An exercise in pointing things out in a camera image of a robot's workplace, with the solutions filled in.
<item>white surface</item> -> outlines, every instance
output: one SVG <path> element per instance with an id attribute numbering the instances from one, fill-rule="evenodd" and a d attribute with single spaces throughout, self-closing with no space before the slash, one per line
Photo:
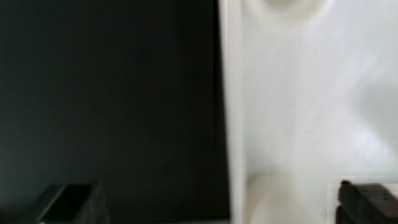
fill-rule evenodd
<path id="1" fill-rule="evenodd" d="M 246 152 L 244 152 L 244 83 L 242 83 L 242 7 L 241 0 L 221 0 L 225 91 L 232 179 L 232 219 L 244 224 Z"/>
<path id="2" fill-rule="evenodd" d="M 294 27 L 310 22 L 333 0 L 244 0 L 251 14 L 266 26 Z"/>
<path id="3" fill-rule="evenodd" d="M 244 9 L 244 72 L 226 85 L 248 223 L 333 224 L 342 179 L 398 182 L 398 1 L 335 0 L 312 23 L 280 25 Z"/>

